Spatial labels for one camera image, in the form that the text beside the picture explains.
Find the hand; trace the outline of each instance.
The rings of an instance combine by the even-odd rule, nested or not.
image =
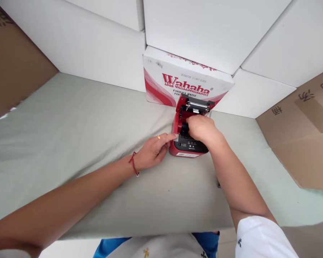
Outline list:
[[[137,171],[158,165],[164,159],[171,141],[176,139],[175,134],[163,133],[160,139],[155,136],[149,138],[142,149],[134,155],[134,165]]]
[[[208,145],[214,139],[225,139],[223,134],[215,127],[213,119],[203,115],[193,115],[187,118],[189,134],[195,140]]]

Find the wahaha box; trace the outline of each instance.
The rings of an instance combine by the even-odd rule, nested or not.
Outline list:
[[[217,104],[234,85],[229,74],[151,46],[143,59],[149,102],[175,107],[185,93]]]

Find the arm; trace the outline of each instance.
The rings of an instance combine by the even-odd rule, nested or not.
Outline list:
[[[137,171],[159,164],[174,134],[152,137],[134,155]],[[130,156],[66,183],[0,220],[0,250],[38,257],[125,180],[135,175]]]
[[[196,115],[188,118],[187,122],[190,136],[202,141],[212,156],[236,230],[241,219],[254,215],[276,223],[247,170],[228,145],[224,135],[215,127],[214,121],[206,116]]]

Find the brown cardboard box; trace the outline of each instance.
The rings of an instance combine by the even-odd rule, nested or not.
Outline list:
[[[294,181],[323,190],[323,73],[256,120]]]
[[[0,9],[0,117],[58,72]]]

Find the printer label sticker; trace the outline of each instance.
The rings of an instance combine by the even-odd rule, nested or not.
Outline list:
[[[197,156],[199,156],[199,155],[198,155],[198,154],[191,154],[191,153],[182,153],[182,152],[178,152],[176,156],[195,158],[195,157],[197,157]]]

